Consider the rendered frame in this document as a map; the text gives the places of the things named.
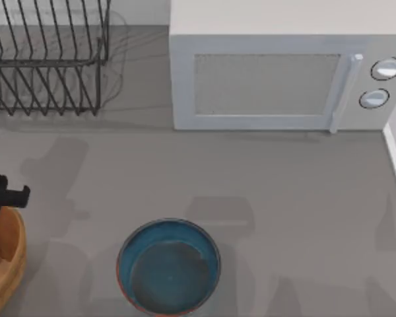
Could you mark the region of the microwave door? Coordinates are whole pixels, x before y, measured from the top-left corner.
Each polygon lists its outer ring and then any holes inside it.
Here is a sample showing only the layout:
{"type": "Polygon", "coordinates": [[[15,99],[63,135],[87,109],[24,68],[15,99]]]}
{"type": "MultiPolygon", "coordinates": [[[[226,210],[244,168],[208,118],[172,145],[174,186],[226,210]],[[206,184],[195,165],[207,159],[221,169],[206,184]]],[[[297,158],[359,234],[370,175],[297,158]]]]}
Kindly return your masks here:
{"type": "Polygon", "coordinates": [[[172,35],[174,125],[181,130],[327,130],[352,36],[172,35]]]}

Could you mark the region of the blue bowl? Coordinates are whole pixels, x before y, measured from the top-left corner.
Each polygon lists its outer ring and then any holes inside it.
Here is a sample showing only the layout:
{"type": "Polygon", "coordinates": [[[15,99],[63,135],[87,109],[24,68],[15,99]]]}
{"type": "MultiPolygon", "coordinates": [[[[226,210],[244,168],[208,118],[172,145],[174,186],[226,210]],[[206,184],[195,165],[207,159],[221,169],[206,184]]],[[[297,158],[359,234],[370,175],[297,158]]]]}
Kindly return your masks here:
{"type": "Polygon", "coordinates": [[[207,231],[185,219],[163,218],[126,238],[115,271],[135,309],[152,317],[181,317],[210,299],[221,269],[220,251],[207,231]]]}

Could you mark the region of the pale microwave oven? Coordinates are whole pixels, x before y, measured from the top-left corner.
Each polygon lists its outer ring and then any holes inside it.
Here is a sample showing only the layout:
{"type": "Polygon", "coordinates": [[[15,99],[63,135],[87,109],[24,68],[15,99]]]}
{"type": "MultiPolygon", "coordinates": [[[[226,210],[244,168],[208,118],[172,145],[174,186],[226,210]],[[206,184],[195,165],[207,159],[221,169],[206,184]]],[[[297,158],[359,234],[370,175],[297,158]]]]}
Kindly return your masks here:
{"type": "Polygon", "coordinates": [[[172,35],[361,37],[364,59],[338,131],[381,130],[396,107],[396,77],[371,76],[377,61],[396,57],[396,0],[171,0],[170,8],[169,53],[172,35]],[[361,95],[379,88],[387,103],[361,107],[361,95]]]}

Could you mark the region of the small microwave knob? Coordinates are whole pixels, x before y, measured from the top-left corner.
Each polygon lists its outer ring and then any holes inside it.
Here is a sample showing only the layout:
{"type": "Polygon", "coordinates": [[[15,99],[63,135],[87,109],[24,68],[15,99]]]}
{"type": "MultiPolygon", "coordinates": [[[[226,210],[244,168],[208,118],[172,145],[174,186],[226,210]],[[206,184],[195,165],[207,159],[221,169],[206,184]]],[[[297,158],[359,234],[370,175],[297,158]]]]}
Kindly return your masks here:
{"type": "Polygon", "coordinates": [[[359,104],[365,109],[376,109],[385,105],[388,100],[389,92],[385,89],[379,88],[362,94],[359,99],[359,104]]]}

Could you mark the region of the large microwave knob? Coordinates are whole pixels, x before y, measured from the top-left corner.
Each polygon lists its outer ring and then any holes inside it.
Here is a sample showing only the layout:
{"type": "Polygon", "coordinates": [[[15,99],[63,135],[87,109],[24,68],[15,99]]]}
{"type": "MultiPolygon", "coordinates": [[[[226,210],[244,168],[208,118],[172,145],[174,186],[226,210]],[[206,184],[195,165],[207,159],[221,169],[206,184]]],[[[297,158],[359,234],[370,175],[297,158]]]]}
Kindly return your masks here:
{"type": "Polygon", "coordinates": [[[371,76],[377,81],[388,81],[396,77],[396,57],[377,61],[371,68],[371,76]]]}

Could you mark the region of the wooden bowl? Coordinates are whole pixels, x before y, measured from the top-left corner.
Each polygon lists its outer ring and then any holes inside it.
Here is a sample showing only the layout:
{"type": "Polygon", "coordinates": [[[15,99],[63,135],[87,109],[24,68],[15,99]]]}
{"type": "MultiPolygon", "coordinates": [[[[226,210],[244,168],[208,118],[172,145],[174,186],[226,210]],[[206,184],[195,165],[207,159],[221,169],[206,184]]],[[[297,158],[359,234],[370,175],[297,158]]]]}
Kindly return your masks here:
{"type": "Polygon", "coordinates": [[[18,209],[0,210],[0,311],[19,287],[26,269],[26,229],[18,209]]]}

